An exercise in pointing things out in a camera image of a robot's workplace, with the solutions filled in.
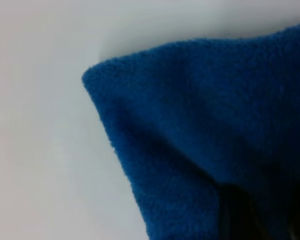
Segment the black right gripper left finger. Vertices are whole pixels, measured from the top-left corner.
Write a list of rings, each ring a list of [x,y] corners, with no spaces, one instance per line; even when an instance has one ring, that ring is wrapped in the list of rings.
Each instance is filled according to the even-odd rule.
[[[250,196],[235,185],[220,188],[219,238],[264,240],[265,231]]]

